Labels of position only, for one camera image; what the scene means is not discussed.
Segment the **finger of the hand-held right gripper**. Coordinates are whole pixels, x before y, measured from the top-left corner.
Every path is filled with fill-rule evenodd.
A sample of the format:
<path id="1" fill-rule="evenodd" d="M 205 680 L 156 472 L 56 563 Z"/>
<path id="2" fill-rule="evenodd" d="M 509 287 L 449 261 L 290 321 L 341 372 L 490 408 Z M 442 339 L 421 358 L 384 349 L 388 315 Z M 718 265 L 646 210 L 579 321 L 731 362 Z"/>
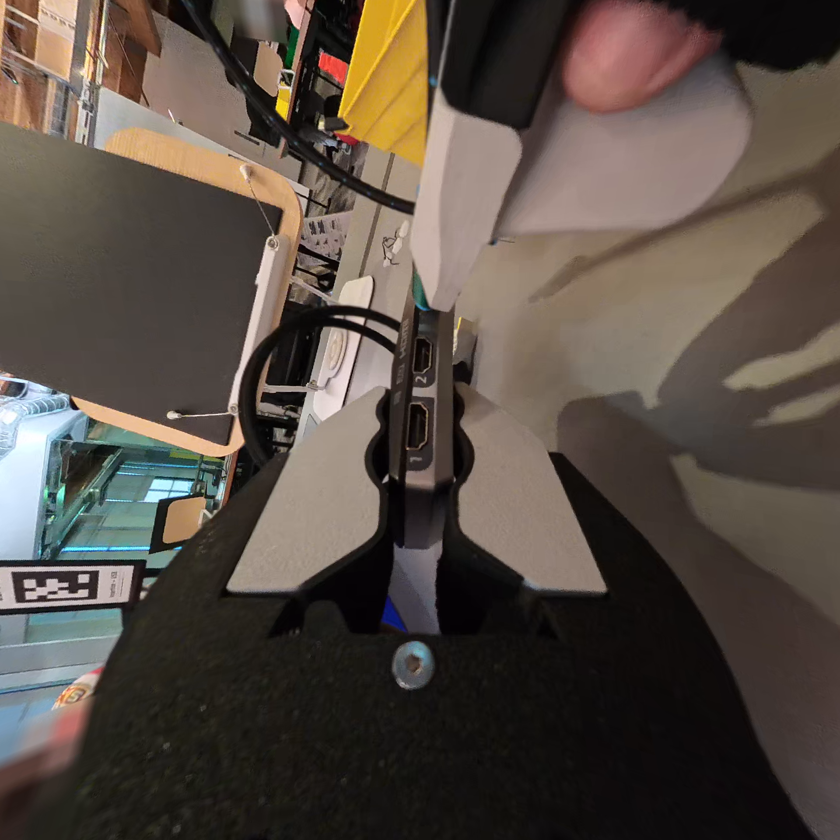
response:
<path id="1" fill-rule="evenodd" d="M 454 308 L 522 156 L 520 132 L 434 105 L 413 215 L 413 262 L 427 305 Z"/>
<path id="2" fill-rule="evenodd" d="M 546 87 L 501 212 L 502 237 L 656 230 L 693 214 L 746 151 L 751 103 L 711 56 L 645 105 L 589 112 Z"/>

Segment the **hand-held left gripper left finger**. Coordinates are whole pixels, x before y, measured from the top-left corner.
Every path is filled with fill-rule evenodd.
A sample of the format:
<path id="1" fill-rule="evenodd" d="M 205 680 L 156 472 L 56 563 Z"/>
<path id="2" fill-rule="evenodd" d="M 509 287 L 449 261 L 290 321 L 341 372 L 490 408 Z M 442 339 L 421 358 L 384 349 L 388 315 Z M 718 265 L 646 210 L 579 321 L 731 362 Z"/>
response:
<path id="1" fill-rule="evenodd" d="M 392 541 L 375 473 L 388 392 L 375 386 L 294 447 L 227 584 L 230 595 L 301 595 L 336 583 L 386 597 Z"/>

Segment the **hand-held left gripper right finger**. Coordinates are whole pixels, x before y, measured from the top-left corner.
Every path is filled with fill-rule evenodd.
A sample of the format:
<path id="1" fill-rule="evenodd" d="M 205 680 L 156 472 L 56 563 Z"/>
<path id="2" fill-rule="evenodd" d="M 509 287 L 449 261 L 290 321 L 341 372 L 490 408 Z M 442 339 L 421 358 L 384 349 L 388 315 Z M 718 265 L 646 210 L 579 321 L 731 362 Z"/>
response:
<path id="1" fill-rule="evenodd" d="M 463 470 L 444 531 L 444 581 L 473 596 L 602 596 L 606 583 L 543 442 L 458 384 Z"/>

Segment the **black braided cable green plugs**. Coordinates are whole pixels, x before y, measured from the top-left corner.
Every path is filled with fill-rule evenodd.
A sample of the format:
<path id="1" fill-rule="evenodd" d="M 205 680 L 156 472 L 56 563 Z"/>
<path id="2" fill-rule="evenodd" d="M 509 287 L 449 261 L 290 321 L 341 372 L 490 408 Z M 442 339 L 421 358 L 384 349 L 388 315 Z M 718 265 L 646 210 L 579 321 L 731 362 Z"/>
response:
<path id="1" fill-rule="evenodd" d="M 277 133 L 287 143 L 290 151 L 294 151 L 303 161 L 317 167 L 328 178 L 346 187 L 352 193 L 400 214 L 414 215 L 415 203 L 390 194 L 380 187 L 364 182 L 355 175 L 341 170 L 329 158 L 306 143 L 289 123 L 279 115 L 275 108 L 268 107 L 266 101 L 258 93 L 259 86 L 255 79 L 224 42 L 224 38 L 208 14 L 202 12 L 194 1 L 183 1 L 182 5 L 194 25 L 200 30 L 202 37 L 211 46 L 225 72 L 233 79 L 236 88 L 244 95 L 247 104 L 257 111 L 272 132 Z"/>

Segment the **dark grey port hub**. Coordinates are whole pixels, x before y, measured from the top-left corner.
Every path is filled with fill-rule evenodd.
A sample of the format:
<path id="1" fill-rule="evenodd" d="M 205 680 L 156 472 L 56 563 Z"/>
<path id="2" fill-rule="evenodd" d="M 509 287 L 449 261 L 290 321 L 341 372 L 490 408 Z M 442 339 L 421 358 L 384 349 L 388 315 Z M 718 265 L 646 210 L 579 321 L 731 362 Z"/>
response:
<path id="1" fill-rule="evenodd" d="M 392 362 L 388 494 L 395 543 L 425 550 L 442 538 L 455 480 L 454 313 L 406 295 Z"/>

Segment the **yellow plastic bin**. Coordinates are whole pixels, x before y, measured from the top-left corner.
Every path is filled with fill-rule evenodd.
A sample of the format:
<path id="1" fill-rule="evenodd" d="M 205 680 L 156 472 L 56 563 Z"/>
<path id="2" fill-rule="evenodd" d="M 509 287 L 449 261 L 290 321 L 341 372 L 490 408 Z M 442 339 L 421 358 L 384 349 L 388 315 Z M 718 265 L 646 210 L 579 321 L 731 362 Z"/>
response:
<path id="1" fill-rule="evenodd" d="M 422 167 L 427 137 L 425 1 L 366 1 L 339 118 L 350 136 Z"/>

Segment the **person's right hand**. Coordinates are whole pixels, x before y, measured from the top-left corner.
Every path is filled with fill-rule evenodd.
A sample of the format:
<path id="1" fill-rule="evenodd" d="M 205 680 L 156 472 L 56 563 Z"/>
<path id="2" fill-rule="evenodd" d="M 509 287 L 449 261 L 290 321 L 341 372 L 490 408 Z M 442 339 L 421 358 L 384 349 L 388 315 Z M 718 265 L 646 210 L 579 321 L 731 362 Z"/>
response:
<path id="1" fill-rule="evenodd" d="M 721 47 L 723 35 L 658 2 L 586 2 L 560 61 L 567 96 L 590 112 L 639 108 Z"/>

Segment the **small wooden panel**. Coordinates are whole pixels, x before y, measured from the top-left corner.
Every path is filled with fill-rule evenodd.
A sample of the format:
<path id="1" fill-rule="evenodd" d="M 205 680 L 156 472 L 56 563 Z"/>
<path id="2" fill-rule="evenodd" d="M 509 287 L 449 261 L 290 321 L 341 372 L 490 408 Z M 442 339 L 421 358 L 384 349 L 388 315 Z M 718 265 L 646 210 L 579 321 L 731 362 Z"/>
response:
<path id="1" fill-rule="evenodd" d="M 200 494 L 168 497 L 157 503 L 149 554 L 181 548 L 196 535 L 207 513 L 207 499 Z"/>

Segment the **fiducial marker sign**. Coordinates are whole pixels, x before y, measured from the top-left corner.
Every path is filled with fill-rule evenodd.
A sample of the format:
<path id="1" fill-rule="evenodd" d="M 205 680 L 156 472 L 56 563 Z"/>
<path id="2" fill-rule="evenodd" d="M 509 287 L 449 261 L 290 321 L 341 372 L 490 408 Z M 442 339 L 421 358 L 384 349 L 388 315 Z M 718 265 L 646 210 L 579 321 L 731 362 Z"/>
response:
<path id="1" fill-rule="evenodd" d="M 126 609 L 139 600 L 143 561 L 1 562 L 1 614 Z"/>

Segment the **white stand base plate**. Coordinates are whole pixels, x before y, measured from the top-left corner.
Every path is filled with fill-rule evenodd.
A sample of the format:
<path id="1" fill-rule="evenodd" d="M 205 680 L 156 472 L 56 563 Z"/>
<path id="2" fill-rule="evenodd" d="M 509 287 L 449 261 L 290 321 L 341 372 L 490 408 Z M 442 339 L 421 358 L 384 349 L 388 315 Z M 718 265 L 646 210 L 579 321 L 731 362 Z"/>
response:
<path id="1" fill-rule="evenodd" d="M 367 309 L 373 298 L 374 279 L 364 276 L 343 286 L 339 305 Z M 314 381 L 317 389 L 312 401 L 315 422 L 331 417 L 341 410 L 346 401 L 350 378 L 360 348 L 361 336 L 344 328 L 329 328 L 322 332 L 326 339 L 321 363 Z"/>

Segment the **glass enclosure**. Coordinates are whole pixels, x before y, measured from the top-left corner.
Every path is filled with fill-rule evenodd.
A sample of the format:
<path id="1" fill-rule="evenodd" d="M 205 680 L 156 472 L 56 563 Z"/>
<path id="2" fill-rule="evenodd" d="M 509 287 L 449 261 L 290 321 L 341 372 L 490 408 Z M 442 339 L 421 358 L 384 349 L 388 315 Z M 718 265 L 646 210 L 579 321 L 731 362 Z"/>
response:
<path id="1" fill-rule="evenodd" d="M 160 502 L 199 494 L 215 511 L 230 465 L 228 456 L 86 421 L 81 440 L 66 433 L 49 446 L 34 556 L 147 558 Z"/>

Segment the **black board wooden frame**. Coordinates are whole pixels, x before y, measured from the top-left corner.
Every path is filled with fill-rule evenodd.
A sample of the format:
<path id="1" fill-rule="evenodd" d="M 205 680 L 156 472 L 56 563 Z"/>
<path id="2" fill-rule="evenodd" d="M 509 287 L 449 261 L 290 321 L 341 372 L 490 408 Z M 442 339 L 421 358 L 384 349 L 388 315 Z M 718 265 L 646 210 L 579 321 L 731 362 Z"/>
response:
<path id="1" fill-rule="evenodd" d="M 282 175 L 145 129 L 105 151 L 2 123 L 2 371 L 106 424 L 211 456 L 243 446 L 229 393 L 266 239 L 296 261 Z"/>

